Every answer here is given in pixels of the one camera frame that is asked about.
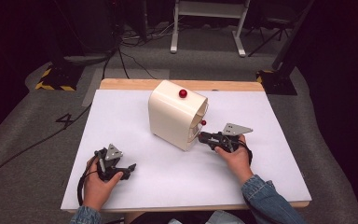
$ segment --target denim sleeve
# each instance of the denim sleeve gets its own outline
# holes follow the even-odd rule
[[[265,223],[306,223],[302,216],[273,187],[258,175],[252,176],[242,188],[258,224]]]
[[[80,206],[71,219],[70,224],[99,224],[101,215],[96,210],[87,206]]]

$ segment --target blue denim jacket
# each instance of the blue denim jacket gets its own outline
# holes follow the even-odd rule
[[[243,198],[249,205],[258,224],[306,223],[301,215],[274,188],[271,181],[265,182],[258,175],[252,176],[241,187]],[[92,208],[81,206],[71,223],[101,223],[100,214]],[[206,224],[243,224],[239,218],[224,211],[215,211]],[[173,219],[169,224],[180,224]]]

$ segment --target white metal stand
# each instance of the white metal stand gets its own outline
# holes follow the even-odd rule
[[[240,19],[237,31],[233,31],[232,34],[235,44],[237,45],[238,53],[241,57],[244,57],[245,50],[240,40],[240,34],[248,11],[249,2],[250,0],[246,0],[244,4],[222,4],[176,0],[171,53],[176,53],[177,51],[179,15],[187,15]]]

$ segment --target gray carpet floor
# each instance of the gray carpet floor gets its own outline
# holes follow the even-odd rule
[[[121,50],[157,78],[255,81],[256,71],[271,69],[285,38],[272,40],[253,57],[241,58],[230,32],[234,29],[184,30],[179,34],[176,54],[170,54],[170,35]],[[261,43],[257,31],[241,40],[247,52]],[[123,60],[130,78],[152,78],[132,58],[123,55]],[[24,80],[29,94],[0,125],[0,164],[56,133],[62,127],[56,119],[67,113],[72,119],[81,115],[103,71],[103,63],[86,67],[77,91],[35,90],[47,66],[44,64]],[[124,77],[118,54],[107,65],[105,75]],[[269,95],[268,99],[313,199],[298,211],[309,223],[358,223],[358,204],[351,184],[319,133],[307,83],[296,69],[291,79],[297,96]],[[72,214],[60,207],[88,113],[0,169],[0,223],[69,222]],[[103,214],[103,221],[120,217],[122,214]]]

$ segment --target silver bracket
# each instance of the silver bracket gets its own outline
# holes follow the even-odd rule
[[[118,150],[113,144],[109,145],[109,148],[106,151],[105,160],[111,161],[123,156],[123,152]]]
[[[251,133],[253,129],[242,127],[237,124],[228,123],[226,124],[225,129],[223,130],[222,134],[229,135],[229,136],[235,136],[242,133]]]

